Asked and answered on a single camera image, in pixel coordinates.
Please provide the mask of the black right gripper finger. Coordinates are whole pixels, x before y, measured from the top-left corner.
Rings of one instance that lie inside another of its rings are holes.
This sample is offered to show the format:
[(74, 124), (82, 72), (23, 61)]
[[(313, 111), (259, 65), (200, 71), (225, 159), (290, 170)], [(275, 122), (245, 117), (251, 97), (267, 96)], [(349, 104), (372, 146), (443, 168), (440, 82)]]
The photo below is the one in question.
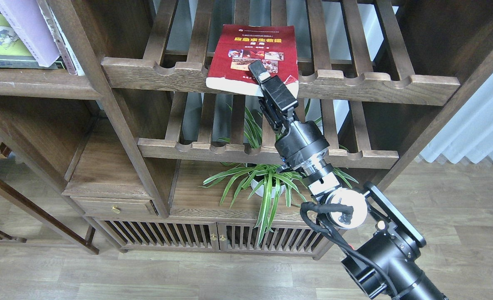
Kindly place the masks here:
[(272, 77), (260, 60), (255, 60), (253, 63), (250, 63), (248, 69), (261, 88), (262, 97), (291, 97), (291, 121), (296, 120), (294, 110), (298, 107), (298, 101), (289, 91), (287, 86), (281, 81), (279, 76)]
[(277, 138), (289, 135), (291, 97), (259, 97), (261, 110)]

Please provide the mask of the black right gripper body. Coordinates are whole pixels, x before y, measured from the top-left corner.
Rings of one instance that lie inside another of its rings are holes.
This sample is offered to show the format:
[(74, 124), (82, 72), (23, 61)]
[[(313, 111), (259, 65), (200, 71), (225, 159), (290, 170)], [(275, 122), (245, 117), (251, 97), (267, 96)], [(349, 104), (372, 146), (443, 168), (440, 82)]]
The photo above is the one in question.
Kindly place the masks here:
[(326, 163), (324, 156), (328, 152), (329, 143), (313, 121), (302, 123), (293, 121), (288, 131), (277, 139), (275, 148), (279, 152), (284, 165), (283, 170), (298, 172), (317, 172)]

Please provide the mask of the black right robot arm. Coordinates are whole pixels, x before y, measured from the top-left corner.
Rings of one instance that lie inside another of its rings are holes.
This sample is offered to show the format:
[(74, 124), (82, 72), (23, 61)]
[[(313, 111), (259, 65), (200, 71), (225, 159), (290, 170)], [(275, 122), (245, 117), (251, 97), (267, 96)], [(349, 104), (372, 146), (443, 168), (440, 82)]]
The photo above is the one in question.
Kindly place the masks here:
[(279, 76), (260, 60), (248, 66), (260, 88), (259, 102), (272, 130), (283, 165), (278, 172), (295, 171), (313, 201), (301, 204), (303, 221), (338, 245), (348, 275), (370, 299), (446, 300), (416, 259), (426, 241), (391, 201), (371, 182), (362, 189), (342, 186), (325, 161), (329, 143), (312, 121), (302, 122), (298, 100)]

